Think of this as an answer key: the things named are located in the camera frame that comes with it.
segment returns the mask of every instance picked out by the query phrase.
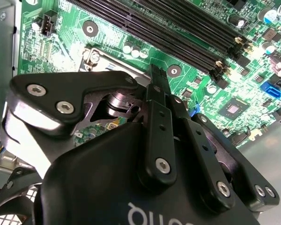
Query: silver screw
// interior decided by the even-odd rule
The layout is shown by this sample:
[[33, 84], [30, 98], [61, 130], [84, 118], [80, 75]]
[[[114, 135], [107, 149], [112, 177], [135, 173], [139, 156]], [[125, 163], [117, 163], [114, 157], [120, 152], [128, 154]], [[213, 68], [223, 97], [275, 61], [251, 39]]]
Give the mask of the silver screw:
[[27, 91], [29, 92], [29, 94], [38, 96], [38, 97], [44, 96], [47, 93], [46, 89], [43, 86], [38, 85], [38, 84], [28, 85]]
[[86, 31], [91, 34], [92, 32], [94, 32], [94, 28], [92, 26], [88, 26], [86, 28]]
[[130, 77], [126, 77], [126, 81], [129, 82], [129, 83], [133, 83], [133, 80], [131, 80]]
[[217, 188], [219, 189], [219, 191], [222, 193], [223, 196], [225, 196], [226, 198], [230, 197], [230, 190], [226, 184], [219, 181], [217, 182]]
[[92, 55], [90, 56], [90, 61], [93, 64], [97, 64], [100, 61], [100, 54], [97, 52], [93, 52]]
[[72, 114], [74, 112], [74, 106], [69, 102], [58, 102], [56, 109], [62, 114]]
[[1, 21], [5, 20], [5, 18], [6, 18], [6, 12], [2, 12], [0, 15]]
[[170, 164], [163, 158], [158, 158], [155, 161], [155, 165], [156, 168], [164, 174], [168, 174], [170, 172]]
[[175, 96], [174, 99], [176, 102], [181, 103], [181, 100], [178, 97]]
[[273, 198], [275, 198], [275, 193], [269, 188], [266, 186], [266, 191], [269, 193], [269, 195]]
[[155, 89], [157, 92], [160, 92], [160, 88], [159, 88], [159, 87], [154, 86], [154, 89]]
[[262, 190], [262, 188], [260, 186], [255, 185], [255, 188], [260, 196], [262, 196], [262, 197], [266, 196], [266, 194], [264, 193], [264, 191]]
[[12, 181], [10, 181], [10, 182], [6, 185], [6, 187], [7, 187], [8, 189], [10, 189], [13, 185], [14, 185], [14, 183], [13, 183]]
[[207, 123], [207, 119], [204, 116], [200, 116], [200, 119], [204, 122]]

